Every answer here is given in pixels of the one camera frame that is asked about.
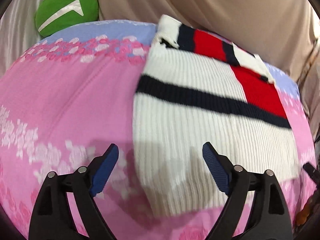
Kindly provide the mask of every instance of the cushion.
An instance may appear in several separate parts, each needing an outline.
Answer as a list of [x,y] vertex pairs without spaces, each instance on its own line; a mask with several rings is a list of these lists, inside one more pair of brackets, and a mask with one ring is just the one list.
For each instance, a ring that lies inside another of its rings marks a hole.
[[43,37],[75,24],[98,19],[98,0],[44,0],[36,13],[36,28]]

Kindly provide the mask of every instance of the light blue fabric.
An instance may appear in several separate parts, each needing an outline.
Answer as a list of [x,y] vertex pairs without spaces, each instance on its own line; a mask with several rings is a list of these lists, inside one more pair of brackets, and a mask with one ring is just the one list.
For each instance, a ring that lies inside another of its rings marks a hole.
[[280,91],[292,95],[293,98],[300,100],[298,85],[282,70],[265,63],[270,74],[276,80],[276,86]]
[[102,34],[105,34],[109,39],[121,40],[126,36],[133,35],[137,37],[137,40],[140,43],[150,45],[156,30],[157,25],[152,23],[132,22],[128,20],[108,20],[76,24],[58,31],[42,41],[47,40],[48,44],[50,44],[59,38],[63,38],[64,41],[70,41],[77,37],[80,42],[85,42]]
[[[85,42],[102,34],[105,34],[109,39],[122,39],[126,36],[133,35],[140,43],[150,45],[156,31],[157,25],[152,23],[108,20],[77,24],[56,32],[44,40],[52,43],[59,38],[63,38],[64,41],[70,41],[77,37],[80,42]],[[280,91],[291,95],[293,98],[300,99],[298,86],[289,76],[268,63],[266,63],[266,66],[276,80],[276,86]]]

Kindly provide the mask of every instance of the pink fabric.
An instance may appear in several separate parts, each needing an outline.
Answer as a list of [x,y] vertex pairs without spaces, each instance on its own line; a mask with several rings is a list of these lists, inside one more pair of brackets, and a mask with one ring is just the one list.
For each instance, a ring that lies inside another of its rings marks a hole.
[[[59,39],[30,48],[0,79],[0,201],[24,236],[47,173],[65,174],[87,165],[110,143],[118,145],[119,160],[95,201],[118,240],[202,240],[211,230],[222,207],[154,219],[135,174],[132,104],[148,49],[129,39]],[[300,164],[315,165],[300,102],[279,95]],[[302,172],[281,186],[293,219],[315,185]],[[76,226],[86,234],[72,194],[69,200]],[[249,212],[250,201],[236,234],[244,229]]]

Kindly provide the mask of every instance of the blue gripper pad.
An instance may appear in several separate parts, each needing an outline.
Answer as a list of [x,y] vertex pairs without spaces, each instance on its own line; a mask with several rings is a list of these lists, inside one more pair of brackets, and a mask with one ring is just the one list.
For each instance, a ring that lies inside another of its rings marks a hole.
[[207,164],[209,171],[211,172],[211,175],[216,182],[219,190],[221,192],[226,193],[228,195],[229,193],[229,182],[230,182],[230,176],[229,174],[224,170],[223,166],[217,159],[217,153],[213,152],[210,149],[210,146],[208,143],[205,143],[202,147],[202,155],[204,158],[205,163]]
[[118,158],[119,149],[116,145],[114,145],[92,178],[92,186],[89,190],[92,197],[95,197],[98,193],[102,192]]

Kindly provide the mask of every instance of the beige cloth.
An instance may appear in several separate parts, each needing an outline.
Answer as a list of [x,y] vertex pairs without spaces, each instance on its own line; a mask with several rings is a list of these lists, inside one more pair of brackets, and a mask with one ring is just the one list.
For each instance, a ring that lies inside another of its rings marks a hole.
[[99,4],[101,20],[157,23],[167,14],[259,54],[299,83],[315,138],[320,120],[320,59],[314,45],[319,18],[308,0],[99,0]]
[[314,49],[304,67],[298,86],[301,102],[306,115],[313,140],[316,139],[320,125],[320,40],[315,42]]

